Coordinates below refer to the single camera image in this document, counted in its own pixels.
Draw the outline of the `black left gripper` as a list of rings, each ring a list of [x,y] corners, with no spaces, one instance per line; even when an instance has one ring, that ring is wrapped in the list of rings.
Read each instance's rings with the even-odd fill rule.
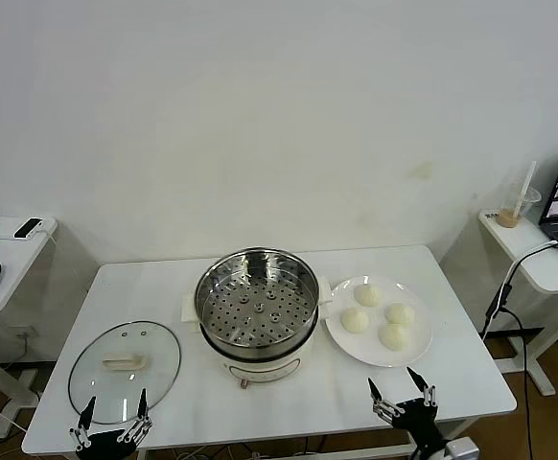
[[[82,411],[77,425],[69,428],[75,445],[75,454],[81,460],[122,460],[132,455],[136,444],[140,444],[152,427],[147,402],[147,389],[140,394],[134,423],[126,430],[116,429],[88,436],[91,427],[96,397],[93,396]]]

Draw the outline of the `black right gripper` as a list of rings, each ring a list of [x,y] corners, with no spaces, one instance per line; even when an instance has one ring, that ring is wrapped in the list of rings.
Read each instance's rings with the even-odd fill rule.
[[[382,395],[372,379],[368,379],[373,412],[385,422],[392,422],[395,428],[406,430],[419,450],[442,450],[445,448],[445,439],[435,423],[438,412],[436,388],[428,385],[412,368],[407,367],[407,372],[424,399],[394,404]]]

